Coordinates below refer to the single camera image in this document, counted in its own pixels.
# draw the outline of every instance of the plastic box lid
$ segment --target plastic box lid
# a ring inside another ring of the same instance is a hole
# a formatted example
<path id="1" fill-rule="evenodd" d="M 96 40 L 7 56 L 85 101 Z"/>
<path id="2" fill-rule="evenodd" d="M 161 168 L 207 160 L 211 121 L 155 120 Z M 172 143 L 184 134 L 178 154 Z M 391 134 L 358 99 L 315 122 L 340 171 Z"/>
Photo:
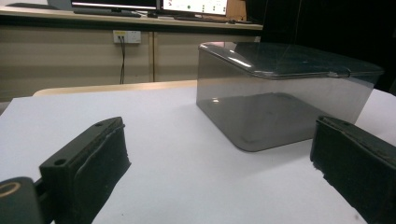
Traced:
<path id="1" fill-rule="evenodd" d="M 303 77 L 380 76 L 373 63 L 298 45 L 256 42 L 212 42 L 199 46 L 254 77 L 290 79 Z"/>

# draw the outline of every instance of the monitor screen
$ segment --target monitor screen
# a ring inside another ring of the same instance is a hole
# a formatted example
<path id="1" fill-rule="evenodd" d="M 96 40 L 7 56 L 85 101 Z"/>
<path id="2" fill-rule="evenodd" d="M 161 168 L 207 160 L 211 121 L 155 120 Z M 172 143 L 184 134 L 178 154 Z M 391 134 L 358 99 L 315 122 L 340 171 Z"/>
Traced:
<path id="1" fill-rule="evenodd" d="M 161 10 L 225 16 L 227 0 L 162 0 Z"/>
<path id="2" fill-rule="evenodd" d="M 156 10 L 157 0 L 71 0 L 72 7 L 108 8 L 112 10 Z"/>

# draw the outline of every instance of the white table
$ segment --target white table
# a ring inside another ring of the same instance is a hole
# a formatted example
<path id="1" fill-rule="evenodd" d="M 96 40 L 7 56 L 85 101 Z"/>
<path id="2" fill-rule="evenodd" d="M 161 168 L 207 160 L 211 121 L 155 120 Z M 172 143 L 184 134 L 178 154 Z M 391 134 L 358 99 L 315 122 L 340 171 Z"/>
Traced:
<path id="1" fill-rule="evenodd" d="M 94 223 L 365 223 L 309 160 L 312 140 L 235 148 L 195 87 L 14 99 L 0 117 L 0 180 L 38 166 L 95 122 L 122 116 L 132 165 Z M 396 145 L 396 98 L 374 91 L 357 125 Z"/>

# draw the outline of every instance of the power outlet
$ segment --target power outlet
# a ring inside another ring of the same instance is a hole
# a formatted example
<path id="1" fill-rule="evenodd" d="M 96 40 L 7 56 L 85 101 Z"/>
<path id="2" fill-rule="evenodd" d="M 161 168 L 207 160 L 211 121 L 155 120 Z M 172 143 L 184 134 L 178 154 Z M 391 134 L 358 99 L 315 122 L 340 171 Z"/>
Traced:
<path id="1" fill-rule="evenodd" d="M 140 44 L 141 36 L 140 31 L 113 31 L 113 41 L 116 44 L 120 43 L 119 37 L 123 37 L 125 44 Z"/>

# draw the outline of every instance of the gray translucent container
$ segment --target gray translucent container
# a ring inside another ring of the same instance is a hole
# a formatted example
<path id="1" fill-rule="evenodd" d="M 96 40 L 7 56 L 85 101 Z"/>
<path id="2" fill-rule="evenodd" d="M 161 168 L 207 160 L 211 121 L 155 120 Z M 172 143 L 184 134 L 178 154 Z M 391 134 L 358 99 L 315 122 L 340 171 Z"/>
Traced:
<path id="1" fill-rule="evenodd" d="M 199 46 L 196 104 L 245 151 L 303 141 L 325 115 L 355 123 L 381 67 L 296 45 Z"/>

